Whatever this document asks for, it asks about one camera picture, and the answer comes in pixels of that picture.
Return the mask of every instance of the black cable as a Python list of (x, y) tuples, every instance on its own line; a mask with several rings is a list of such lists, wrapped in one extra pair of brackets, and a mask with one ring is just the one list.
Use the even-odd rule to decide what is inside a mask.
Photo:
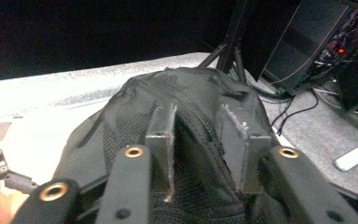
[(271, 127), (274, 126), (275, 122), (278, 120), (278, 118), (280, 118), (281, 116), (283, 116), (284, 113), (286, 113), (286, 111), (289, 109), (290, 105), (292, 104), (293, 100), (295, 99), (295, 97), (293, 96), (289, 102), (287, 103), (286, 107), (284, 108), (283, 112), (281, 114), (279, 114), (272, 122), (271, 122)]
[(292, 98), (292, 96), (287, 93), (287, 92), (284, 92), (284, 93), (281, 93), (281, 94), (274, 94), (274, 93), (271, 93), (271, 92), (267, 92), (267, 91), (264, 91), (260, 88), (258, 88), (257, 86), (254, 86), (250, 83), (248, 83), (248, 86), (252, 89), (254, 89), (260, 96), (263, 96), (264, 98), (268, 98), (268, 99), (271, 99), (271, 100), (289, 100), (290, 98)]
[(316, 103), (315, 105), (311, 106), (310, 108), (307, 108), (307, 109), (303, 109), (303, 110), (299, 110), (295, 113), (292, 113), (290, 115), (288, 115), (281, 123), (281, 127), (279, 128), (279, 130), (277, 131), (277, 135), (281, 135), (282, 134), (282, 130), (283, 130), (283, 126), (284, 124), (286, 123), (286, 121), (292, 117), (293, 115), (296, 115), (296, 114), (299, 114), (299, 113), (302, 113), (302, 112), (305, 112), (305, 111), (308, 111), (308, 110), (312, 110), (313, 108), (315, 108), (318, 104), (319, 104), (319, 99), (318, 97), (316, 96), (315, 92), (312, 91), (312, 95), (315, 97), (315, 100), (316, 100)]

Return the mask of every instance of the black mesh fabric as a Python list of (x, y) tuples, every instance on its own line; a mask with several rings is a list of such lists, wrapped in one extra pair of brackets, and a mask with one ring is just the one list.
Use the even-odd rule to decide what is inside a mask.
[[(109, 173), (120, 148), (144, 143), (155, 108), (174, 103), (178, 106), (174, 142), (175, 193), (170, 203), (163, 201), (165, 194), (153, 195), (155, 223), (246, 223), (245, 202), (235, 193), (213, 118), (226, 99), (237, 102), (241, 98), (245, 99), (242, 104), (249, 102), (247, 111), (258, 115), (255, 121), (269, 130), (264, 107), (258, 99), (253, 99), (255, 97), (250, 90), (213, 69), (166, 69), (134, 77), (112, 97), (94, 127), (87, 130), (88, 140), (83, 140), (84, 144), (76, 150), (99, 150), (89, 139), (99, 134), (96, 130), (102, 127), (102, 151)], [(81, 169), (81, 165), (65, 163), (64, 159), (70, 157), (67, 154), (73, 151), (66, 149), (55, 176), (64, 174), (76, 179), (68, 174), (71, 169)]]

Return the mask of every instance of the black backpack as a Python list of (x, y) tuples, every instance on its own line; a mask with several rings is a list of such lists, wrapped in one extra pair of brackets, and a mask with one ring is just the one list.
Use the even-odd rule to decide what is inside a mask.
[(212, 68), (166, 69), (129, 79), (73, 131), (53, 178), (71, 178), (84, 187), (108, 174), (120, 148), (145, 143), (154, 110), (166, 104), (177, 106), (175, 192), (169, 203), (165, 194), (153, 194), (154, 222), (245, 223), (247, 197), (232, 178), (238, 171), (229, 169), (232, 161), (221, 139), (222, 108), (237, 108), (247, 128), (267, 133), (267, 148), (279, 144), (256, 93)]

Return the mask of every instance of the computer tower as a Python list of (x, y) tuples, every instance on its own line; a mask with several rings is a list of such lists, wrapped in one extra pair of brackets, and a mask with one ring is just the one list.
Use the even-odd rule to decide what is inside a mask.
[(269, 57), (264, 74), (292, 95), (306, 89), (304, 77), (349, 10), (338, 1), (303, 0)]
[(241, 40), (242, 62), (258, 80), (301, 0), (262, 0), (255, 6)]

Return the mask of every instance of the electronic equipment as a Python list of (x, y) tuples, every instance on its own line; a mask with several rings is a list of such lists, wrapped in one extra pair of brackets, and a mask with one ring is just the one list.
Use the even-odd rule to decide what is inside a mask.
[(288, 22), (281, 39), (271, 54), (271, 39), (259, 35), (253, 40), (252, 34), (265, 29), (282, 30), (277, 21), (255, 28), (256, 21), (250, 20), (243, 39), (249, 46), (242, 47), (244, 67), (255, 79), (264, 73), (291, 95), (322, 84), (330, 78), (338, 81), (343, 108), (354, 110), (358, 107), (358, 3), (352, 1), (301, 1), (292, 19)]
[(241, 40), (243, 66), (255, 80), (263, 73), (300, 2), (264, 0), (255, 7)]

